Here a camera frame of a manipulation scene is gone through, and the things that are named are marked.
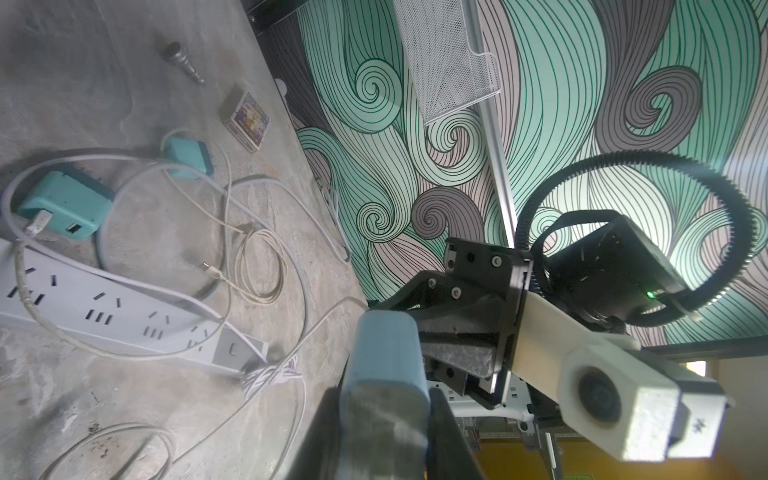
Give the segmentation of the light blue usb charger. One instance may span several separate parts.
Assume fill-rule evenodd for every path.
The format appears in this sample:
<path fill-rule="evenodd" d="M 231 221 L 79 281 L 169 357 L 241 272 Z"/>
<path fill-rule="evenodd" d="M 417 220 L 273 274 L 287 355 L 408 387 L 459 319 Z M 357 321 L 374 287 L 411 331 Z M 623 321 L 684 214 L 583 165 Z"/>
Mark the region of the light blue usb charger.
<path fill-rule="evenodd" d="M 337 479 L 422 479 L 431 401 L 415 320 L 370 310 L 341 384 Z"/>

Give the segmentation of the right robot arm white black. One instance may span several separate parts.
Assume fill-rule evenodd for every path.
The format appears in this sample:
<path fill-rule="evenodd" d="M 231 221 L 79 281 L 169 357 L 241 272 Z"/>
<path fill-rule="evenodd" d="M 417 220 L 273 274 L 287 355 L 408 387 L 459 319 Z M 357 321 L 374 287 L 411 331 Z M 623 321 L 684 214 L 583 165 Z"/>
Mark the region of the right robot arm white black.
<path fill-rule="evenodd" d="M 650 166 L 692 178 L 713 194 L 731 225 L 730 244 L 715 271 L 698 287 L 627 216 L 615 210 L 559 215 L 547 234 L 574 225 L 593 231 L 546 255 L 546 234 L 532 231 L 546 197 L 566 181 L 613 166 Z M 756 234 L 750 206 L 725 176 L 672 153 L 623 151 L 594 156 L 548 177 L 518 219 L 515 244 L 502 247 L 451 237 L 442 271 L 422 271 L 382 303 L 417 323 L 427 370 L 483 408 L 506 403 L 510 374 L 520 364 L 523 314 L 535 296 L 596 333 L 627 326 L 657 327 L 698 311 L 744 270 Z"/>

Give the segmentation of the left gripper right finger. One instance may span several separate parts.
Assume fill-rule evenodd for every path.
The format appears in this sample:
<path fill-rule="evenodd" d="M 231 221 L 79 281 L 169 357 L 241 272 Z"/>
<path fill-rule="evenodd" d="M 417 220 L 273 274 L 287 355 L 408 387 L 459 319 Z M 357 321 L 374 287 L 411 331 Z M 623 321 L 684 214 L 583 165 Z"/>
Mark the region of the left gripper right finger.
<path fill-rule="evenodd" d="M 431 411 L 428 425 L 428 479 L 485 479 L 456 422 L 445 394 L 429 390 Z"/>

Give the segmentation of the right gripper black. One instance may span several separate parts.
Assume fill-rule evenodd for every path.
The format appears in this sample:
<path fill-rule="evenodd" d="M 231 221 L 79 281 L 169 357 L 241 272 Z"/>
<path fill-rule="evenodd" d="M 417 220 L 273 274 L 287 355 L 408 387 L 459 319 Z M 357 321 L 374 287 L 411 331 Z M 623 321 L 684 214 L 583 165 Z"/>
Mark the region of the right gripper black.
<path fill-rule="evenodd" d="M 423 270 L 375 310 L 415 320 L 426 371 L 484 408 L 506 404 L 530 252 L 446 240 L 442 271 Z"/>

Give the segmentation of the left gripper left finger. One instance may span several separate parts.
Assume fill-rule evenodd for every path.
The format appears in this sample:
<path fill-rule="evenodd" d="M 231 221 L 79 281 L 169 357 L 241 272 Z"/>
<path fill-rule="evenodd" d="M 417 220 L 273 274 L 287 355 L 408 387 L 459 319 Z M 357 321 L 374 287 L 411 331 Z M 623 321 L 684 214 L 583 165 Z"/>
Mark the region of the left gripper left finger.
<path fill-rule="evenodd" d="M 287 473 L 288 480 L 336 478 L 342 436 L 340 393 L 340 387 L 329 388 L 324 393 Z"/>

